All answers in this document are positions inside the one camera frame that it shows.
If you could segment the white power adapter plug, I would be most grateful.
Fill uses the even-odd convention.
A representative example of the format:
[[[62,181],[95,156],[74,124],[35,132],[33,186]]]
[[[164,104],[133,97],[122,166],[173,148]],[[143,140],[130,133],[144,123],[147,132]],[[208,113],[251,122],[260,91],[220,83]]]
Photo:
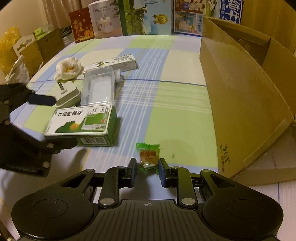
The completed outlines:
[[[55,91],[55,108],[70,108],[80,104],[81,92],[72,81],[58,81],[58,89]]]

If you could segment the green candy packet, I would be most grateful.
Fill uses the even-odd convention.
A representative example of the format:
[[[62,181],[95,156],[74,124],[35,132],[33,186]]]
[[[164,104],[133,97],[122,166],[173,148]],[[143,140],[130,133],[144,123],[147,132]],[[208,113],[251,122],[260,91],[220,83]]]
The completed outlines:
[[[135,148],[140,157],[140,164],[138,172],[145,172],[148,170],[155,170],[159,174],[159,144],[136,143]]]

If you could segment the white knitted cloth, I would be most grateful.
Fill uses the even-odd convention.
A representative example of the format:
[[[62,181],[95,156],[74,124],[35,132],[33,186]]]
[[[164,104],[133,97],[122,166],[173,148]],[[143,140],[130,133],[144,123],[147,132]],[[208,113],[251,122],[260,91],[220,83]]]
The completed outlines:
[[[82,70],[81,62],[76,57],[66,58],[56,65],[54,80],[71,80]]]

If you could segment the green white medicine box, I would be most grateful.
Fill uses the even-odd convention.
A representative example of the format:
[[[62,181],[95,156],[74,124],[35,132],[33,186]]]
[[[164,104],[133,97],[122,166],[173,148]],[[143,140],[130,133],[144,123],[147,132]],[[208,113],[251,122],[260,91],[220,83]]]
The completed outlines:
[[[114,105],[57,109],[49,121],[47,138],[76,138],[78,146],[110,147],[115,143],[117,113]]]

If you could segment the clear plastic case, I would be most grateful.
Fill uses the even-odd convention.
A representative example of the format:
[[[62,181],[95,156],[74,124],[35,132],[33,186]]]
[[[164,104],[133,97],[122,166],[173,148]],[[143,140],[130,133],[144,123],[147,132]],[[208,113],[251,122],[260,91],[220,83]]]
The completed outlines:
[[[114,104],[115,74],[111,66],[86,71],[83,80],[81,106]]]

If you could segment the white long ointment box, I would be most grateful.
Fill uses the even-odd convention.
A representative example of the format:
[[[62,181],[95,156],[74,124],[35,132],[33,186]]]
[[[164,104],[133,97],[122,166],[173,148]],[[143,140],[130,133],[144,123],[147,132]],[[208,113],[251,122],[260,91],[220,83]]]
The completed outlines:
[[[85,75],[85,73],[90,69],[107,67],[107,66],[111,66],[113,70],[120,69],[121,72],[137,69],[137,63],[133,54],[127,54],[127,55],[111,58],[106,61],[99,61],[97,63],[87,65],[84,67],[83,75]]]

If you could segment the silver foil bag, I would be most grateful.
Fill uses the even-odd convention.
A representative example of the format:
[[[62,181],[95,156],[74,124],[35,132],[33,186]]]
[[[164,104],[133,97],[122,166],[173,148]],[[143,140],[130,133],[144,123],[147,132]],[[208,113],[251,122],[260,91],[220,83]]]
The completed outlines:
[[[30,81],[30,74],[25,65],[25,58],[21,55],[12,66],[10,73],[6,76],[6,84],[23,83],[27,85]]]

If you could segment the brown cardboard boxes stack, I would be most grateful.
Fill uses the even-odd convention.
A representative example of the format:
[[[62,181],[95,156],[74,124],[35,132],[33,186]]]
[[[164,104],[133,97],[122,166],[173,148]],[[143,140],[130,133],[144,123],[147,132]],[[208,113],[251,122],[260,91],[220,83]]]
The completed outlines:
[[[60,30],[55,29],[39,40],[33,34],[23,36],[18,39],[13,50],[18,57],[23,55],[29,74],[33,76],[38,72],[41,64],[46,64],[64,47]]]

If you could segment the green tissue packs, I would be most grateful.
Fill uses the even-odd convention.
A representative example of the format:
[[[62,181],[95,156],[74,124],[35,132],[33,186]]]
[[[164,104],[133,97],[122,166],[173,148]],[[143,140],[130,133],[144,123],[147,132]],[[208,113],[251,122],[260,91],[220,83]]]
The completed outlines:
[[[53,30],[55,30],[53,25],[43,25],[42,27],[34,30],[34,36],[36,40],[40,40],[44,36],[48,35],[50,32],[53,32]]]

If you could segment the checkered bed sheet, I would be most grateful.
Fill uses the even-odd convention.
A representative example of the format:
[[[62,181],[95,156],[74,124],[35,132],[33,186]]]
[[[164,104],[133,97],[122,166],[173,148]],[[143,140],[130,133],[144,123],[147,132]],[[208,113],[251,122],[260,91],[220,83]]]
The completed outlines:
[[[158,144],[170,165],[192,172],[217,171],[217,150],[210,100],[199,60],[201,39],[186,35],[124,36],[72,43],[51,59],[29,88],[53,95],[56,64],[78,58],[83,66],[133,54],[138,68],[115,86],[118,116],[112,147],[75,147],[52,157],[47,177],[1,170],[1,221],[14,238],[13,205],[22,197],[91,168],[105,172],[137,158],[136,143]]]

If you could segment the yellow plastic bag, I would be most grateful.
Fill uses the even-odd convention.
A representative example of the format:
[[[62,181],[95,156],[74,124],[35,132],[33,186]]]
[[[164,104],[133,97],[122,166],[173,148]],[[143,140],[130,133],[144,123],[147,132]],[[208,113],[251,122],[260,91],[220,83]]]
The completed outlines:
[[[1,70],[4,75],[8,75],[18,57],[13,46],[21,38],[17,27],[10,27],[1,38]]]

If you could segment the red gift box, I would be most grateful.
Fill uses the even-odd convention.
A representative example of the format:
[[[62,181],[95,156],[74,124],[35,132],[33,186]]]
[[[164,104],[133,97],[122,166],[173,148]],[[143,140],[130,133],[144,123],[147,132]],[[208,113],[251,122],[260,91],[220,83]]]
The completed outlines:
[[[75,43],[95,38],[88,8],[70,12],[69,17]]]

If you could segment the white humidifier box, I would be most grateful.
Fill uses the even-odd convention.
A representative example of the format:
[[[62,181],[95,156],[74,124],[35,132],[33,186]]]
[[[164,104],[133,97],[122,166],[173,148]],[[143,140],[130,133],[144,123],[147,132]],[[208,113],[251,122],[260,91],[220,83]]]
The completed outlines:
[[[88,9],[96,39],[123,35],[117,1],[94,1]]]

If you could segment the green blue milk carton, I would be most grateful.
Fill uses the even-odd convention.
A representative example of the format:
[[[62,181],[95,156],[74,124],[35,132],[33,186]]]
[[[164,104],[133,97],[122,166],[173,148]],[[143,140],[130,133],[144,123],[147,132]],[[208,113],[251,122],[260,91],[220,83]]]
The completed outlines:
[[[171,35],[172,0],[122,0],[118,10],[126,36]]]

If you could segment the blue cartoon milk carton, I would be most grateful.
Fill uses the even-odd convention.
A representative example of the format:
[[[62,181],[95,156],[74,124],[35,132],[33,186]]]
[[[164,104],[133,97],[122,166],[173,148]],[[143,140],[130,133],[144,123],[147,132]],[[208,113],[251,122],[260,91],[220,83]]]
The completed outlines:
[[[174,32],[202,36],[204,17],[241,23],[242,0],[176,0]]]

